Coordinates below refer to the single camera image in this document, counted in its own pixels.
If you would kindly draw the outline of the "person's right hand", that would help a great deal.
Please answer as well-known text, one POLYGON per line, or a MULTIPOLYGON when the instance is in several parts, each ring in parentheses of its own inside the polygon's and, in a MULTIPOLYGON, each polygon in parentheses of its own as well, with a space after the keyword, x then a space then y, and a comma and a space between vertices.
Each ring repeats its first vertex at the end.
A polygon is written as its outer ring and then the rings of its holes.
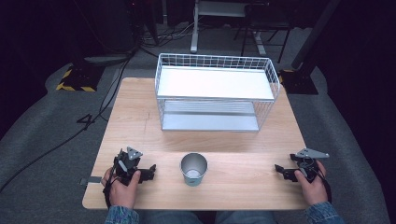
POLYGON ((302 187, 304 200, 308 205, 325 203, 328 201, 328 193, 322 178, 326 175, 326 169, 320 161, 317 161, 321 176, 317 175, 312 182, 308 182, 301 171, 295 171, 294 174, 302 187))

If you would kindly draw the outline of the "black slanted stand pole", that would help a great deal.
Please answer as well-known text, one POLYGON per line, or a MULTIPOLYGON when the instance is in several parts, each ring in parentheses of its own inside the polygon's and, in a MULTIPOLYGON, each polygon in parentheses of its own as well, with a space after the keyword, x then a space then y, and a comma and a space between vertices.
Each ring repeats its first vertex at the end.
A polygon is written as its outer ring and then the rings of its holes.
POLYGON ((310 35, 305 40, 301 49, 297 53, 293 62, 291 63, 292 68, 300 69, 305 64, 305 62, 308 60, 308 56, 313 51, 313 48, 315 46, 316 41, 318 40, 318 38, 320 36, 320 33, 325 28, 326 24, 328 23, 332 14, 336 10, 340 1, 341 0, 330 0, 330 2, 324 8, 323 12, 321 13, 320 17, 318 18, 318 21, 316 22, 315 26, 313 27, 310 35))

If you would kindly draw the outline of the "white desk frame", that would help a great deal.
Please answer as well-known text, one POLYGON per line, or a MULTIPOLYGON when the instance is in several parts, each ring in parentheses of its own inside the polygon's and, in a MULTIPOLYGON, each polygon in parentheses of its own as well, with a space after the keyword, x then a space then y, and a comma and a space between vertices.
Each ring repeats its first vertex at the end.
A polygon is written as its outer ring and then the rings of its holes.
POLYGON ((200 16, 243 18, 245 16, 245 5, 246 3, 194 0, 193 30, 190 52, 196 53, 198 50, 198 22, 200 16))

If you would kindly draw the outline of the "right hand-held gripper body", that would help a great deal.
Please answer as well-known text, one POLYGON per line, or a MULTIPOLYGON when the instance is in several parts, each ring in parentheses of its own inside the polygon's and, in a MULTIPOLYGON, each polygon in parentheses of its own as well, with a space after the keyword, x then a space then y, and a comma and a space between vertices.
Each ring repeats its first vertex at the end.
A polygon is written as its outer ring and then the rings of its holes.
POLYGON ((304 148, 297 153, 290 154, 290 158, 297 163, 299 170, 309 183, 312 183, 318 175, 319 168, 317 159, 327 159, 329 153, 320 152, 311 148, 304 148))

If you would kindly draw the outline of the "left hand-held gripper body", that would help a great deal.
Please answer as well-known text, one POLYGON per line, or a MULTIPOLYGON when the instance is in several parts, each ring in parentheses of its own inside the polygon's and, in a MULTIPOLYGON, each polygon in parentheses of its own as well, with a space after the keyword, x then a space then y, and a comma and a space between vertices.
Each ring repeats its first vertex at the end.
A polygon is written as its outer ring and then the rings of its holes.
POLYGON ((138 170, 137 166, 141 156, 142 153, 140 151, 127 147, 125 151, 121 150, 115 157, 115 174, 123 185, 129 185, 134 172, 138 170))

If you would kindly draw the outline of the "person's left hand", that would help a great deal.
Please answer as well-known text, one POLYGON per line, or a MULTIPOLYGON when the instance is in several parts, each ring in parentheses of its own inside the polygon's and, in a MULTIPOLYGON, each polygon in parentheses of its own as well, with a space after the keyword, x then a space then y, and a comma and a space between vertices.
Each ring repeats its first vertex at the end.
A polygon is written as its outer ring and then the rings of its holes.
POLYGON ((112 183, 109 192, 110 203, 114 206, 122 206, 132 210, 135 205, 140 176, 141 173, 136 171, 130 181, 130 184, 125 186, 113 176, 112 168, 108 168, 101 180, 101 184, 105 186, 107 182, 112 183))

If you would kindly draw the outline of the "black chair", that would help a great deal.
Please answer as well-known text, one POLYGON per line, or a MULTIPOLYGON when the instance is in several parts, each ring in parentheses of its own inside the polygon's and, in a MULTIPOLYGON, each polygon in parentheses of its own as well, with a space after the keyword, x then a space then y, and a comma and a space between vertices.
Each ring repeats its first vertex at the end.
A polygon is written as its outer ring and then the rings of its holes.
POLYGON ((244 18, 234 37, 238 37, 240 31, 244 32, 243 44, 240 56, 244 55, 247 44, 248 33, 253 36, 259 36, 261 32, 272 32, 272 35, 265 42, 255 42, 258 46, 276 46, 281 47, 277 62, 280 63, 284 49, 290 36, 291 23, 290 17, 286 10, 272 0, 254 0, 244 6, 244 18), (284 31, 284 40, 277 44, 272 43, 272 39, 279 32, 284 31))

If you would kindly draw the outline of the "black yellow striped stand base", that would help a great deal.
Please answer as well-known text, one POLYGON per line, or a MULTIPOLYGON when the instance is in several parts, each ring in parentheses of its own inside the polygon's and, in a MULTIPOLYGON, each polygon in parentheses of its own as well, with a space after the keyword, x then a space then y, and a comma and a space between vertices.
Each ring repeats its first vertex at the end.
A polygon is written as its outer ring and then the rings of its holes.
POLYGON ((302 75, 299 71, 289 69, 279 70, 278 78, 288 94, 318 94, 318 90, 312 78, 302 75))
POLYGON ((97 91, 99 81, 105 71, 103 66, 87 65, 77 67, 70 65, 56 87, 57 91, 97 91))

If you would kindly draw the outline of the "grey tape strip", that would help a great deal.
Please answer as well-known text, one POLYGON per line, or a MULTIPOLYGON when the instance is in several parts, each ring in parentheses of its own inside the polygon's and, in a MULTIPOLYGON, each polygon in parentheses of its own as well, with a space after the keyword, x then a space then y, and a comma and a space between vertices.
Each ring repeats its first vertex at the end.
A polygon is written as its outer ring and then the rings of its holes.
POLYGON ((90 176, 87 178, 81 178, 78 183, 83 187, 87 187, 89 183, 100 183, 101 180, 101 176, 90 176))

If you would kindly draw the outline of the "silver metal cup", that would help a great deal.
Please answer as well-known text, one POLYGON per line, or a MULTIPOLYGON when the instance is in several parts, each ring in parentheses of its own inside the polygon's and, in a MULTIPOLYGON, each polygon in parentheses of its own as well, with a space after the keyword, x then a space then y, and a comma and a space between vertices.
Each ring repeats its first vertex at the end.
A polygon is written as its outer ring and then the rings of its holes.
POLYGON ((190 187, 201 184, 208 169, 206 158, 200 153, 189 153, 180 162, 180 170, 185 183, 190 187))

